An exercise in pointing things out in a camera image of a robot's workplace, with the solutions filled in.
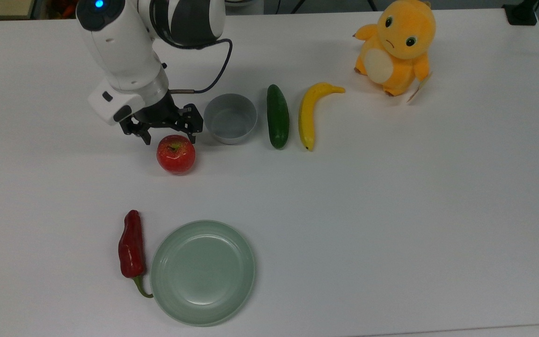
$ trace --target green plate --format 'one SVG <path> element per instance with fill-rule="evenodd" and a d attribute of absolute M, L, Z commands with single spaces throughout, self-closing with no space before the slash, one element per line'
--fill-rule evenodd
<path fill-rule="evenodd" d="M 192 326 L 214 326 L 246 302 L 255 281 L 255 258 L 247 241 L 222 222 L 200 220 L 171 233 L 151 267 L 159 307 Z"/>

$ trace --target pepper stem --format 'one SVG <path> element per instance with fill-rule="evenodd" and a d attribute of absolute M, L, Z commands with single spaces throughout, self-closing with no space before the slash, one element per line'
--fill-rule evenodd
<path fill-rule="evenodd" d="M 137 284 L 138 291 L 141 293 L 141 295 L 143 295 L 144 297 L 147 297 L 148 299 L 153 298 L 153 294 L 147 294 L 145 290 L 143 289 L 143 276 L 142 275 L 138 275 L 137 277 L 133 277 L 132 279 L 134 280 L 135 284 Z"/>

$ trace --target red chili pepper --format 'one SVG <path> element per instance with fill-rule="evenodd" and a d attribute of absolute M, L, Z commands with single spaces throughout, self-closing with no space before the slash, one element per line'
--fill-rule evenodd
<path fill-rule="evenodd" d="M 132 210 L 124 218 L 124 233 L 118 245 L 120 269 L 122 275 L 134 280 L 141 295 L 152 298 L 143 289 L 143 274 L 145 273 L 145 249 L 143 246 L 143 226 L 138 212 Z"/>

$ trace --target tag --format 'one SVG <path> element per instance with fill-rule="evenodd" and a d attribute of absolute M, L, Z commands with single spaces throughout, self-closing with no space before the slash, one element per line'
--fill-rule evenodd
<path fill-rule="evenodd" d="M 407 103 L 411 102 L 411 100 L 413 99 L 413 97 L 415 97 L 415 95 L 417 94 L 417 92 L 419 91 L 419 89 L 423 88 L 423 86 L 425 85 L 425 83 L 428 81 L 428 79 L 430 79 L 430 77 L 432 77 L 432 74 L 434 74 L 434 71 L 432 71 L 428 77 L 426 77 L 425 79 L 423 79 L 423 81 L 421 81 L 421 83 L 419 83 L 419 86 L 417 86 L 417 89 L 415 89 L 415 92 L 413 92 L 413 94 L 411 95 L 411 97 L 409 97 L 409 99 L 407 100 Z"/>

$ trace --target gray bowl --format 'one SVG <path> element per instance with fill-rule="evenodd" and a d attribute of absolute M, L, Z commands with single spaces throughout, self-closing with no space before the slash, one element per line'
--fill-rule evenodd
<path fill-rule="evenodd" d="M 203 123 L 217 141 L 238 144 L 257 125 L 257 110 L 245 96 L 224 94 L 209 102 L 203 113 Z"/>

